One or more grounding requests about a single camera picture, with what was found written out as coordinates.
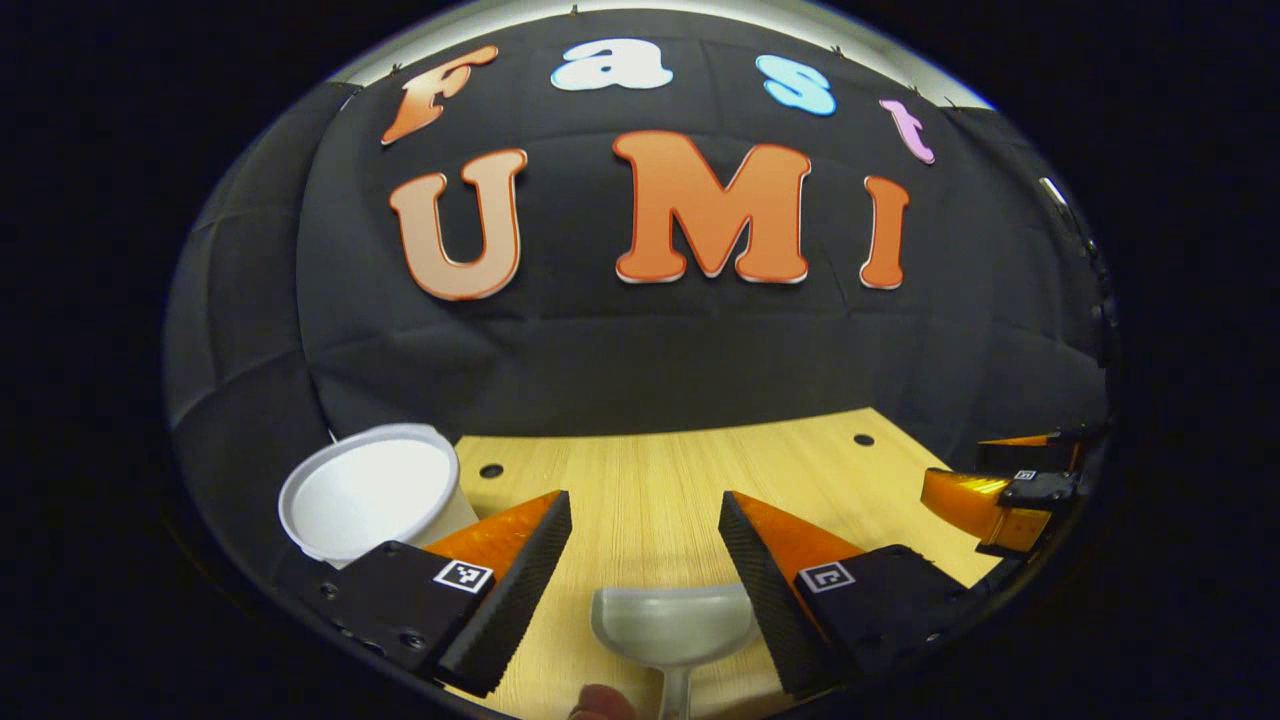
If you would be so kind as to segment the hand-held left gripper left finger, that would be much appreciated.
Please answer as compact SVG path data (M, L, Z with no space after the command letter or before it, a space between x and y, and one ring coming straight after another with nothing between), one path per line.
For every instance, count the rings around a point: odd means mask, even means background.
M572 529L570 495L554 489L424 547L383 542L305 582L300 597L349 643L484 697L500 684Z

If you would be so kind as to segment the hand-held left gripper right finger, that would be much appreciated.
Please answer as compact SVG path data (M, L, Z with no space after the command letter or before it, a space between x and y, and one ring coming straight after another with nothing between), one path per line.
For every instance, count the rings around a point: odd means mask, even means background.
M986 603L904 544L863 550L749 495L718 529L783 691L805 700L884 675L950 638Z

